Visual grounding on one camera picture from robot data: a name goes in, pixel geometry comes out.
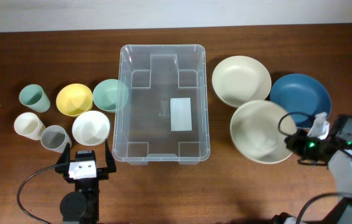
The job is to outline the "grey translucent cup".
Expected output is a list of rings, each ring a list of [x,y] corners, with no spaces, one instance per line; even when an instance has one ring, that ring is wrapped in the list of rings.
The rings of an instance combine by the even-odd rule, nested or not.
[[[67,144],[72,147],[72,140],[69,135],[63,127],[58,125],[45,128],[40,142],[44,148],[58,153],[62,153]]]

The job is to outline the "white cup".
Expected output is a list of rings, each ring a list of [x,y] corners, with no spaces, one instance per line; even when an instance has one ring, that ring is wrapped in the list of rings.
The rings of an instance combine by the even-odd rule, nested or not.
[[[14,122],[14,130],[25,138],[39,141],[43,131],[46,129],[39,117],[31,112],[20,114]]]

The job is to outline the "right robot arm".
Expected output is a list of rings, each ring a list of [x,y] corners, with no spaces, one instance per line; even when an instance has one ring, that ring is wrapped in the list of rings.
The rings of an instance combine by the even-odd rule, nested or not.
[[[321,198],[338,197],[339,202],[321,220],[322,223],[352,223],[352,115],[340,114],[330,125],[323,114],[308,116],[309,131],[297,130],[286,134],[289,150],[300,156],[298,163],[305,166],[325,166],[331,172],[336,192],[311,198],[297,217],[281,213],[271,223],[302,223],[303,215],[311,204]]]

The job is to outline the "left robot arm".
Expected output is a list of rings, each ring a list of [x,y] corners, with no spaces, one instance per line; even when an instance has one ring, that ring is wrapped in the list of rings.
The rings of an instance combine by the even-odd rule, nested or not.
[[[108,180],[116,172],[114,157],[105,141],[106,167],[97,168],[94,151],[78,151],[70,159],[70,144],[56,162],[55,172],[62,174],[74,191],[66,194],[60,202],[63,223],[97,223],[99,220],[99,181]]]

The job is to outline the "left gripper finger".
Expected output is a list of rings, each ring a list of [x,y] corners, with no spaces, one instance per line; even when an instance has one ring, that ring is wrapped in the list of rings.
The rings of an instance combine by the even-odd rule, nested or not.
[[[67,165],[70,162],[70,148],[71,145],[70,143],[66,143],[65,148],[58,158],[56,165]]]
[[[105,160],[107,165],[108,173],[115,173],[116,172],[116,163],[114,157],[109,149],[108,140],[105,140]]]

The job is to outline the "green cup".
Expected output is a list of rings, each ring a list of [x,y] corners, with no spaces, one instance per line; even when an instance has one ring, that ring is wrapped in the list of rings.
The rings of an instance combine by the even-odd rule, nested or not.
[[[37,84],[25,86],[19,93],[19,101],[38,113],[46,112],[50,108],[48,96],[43,88]]]

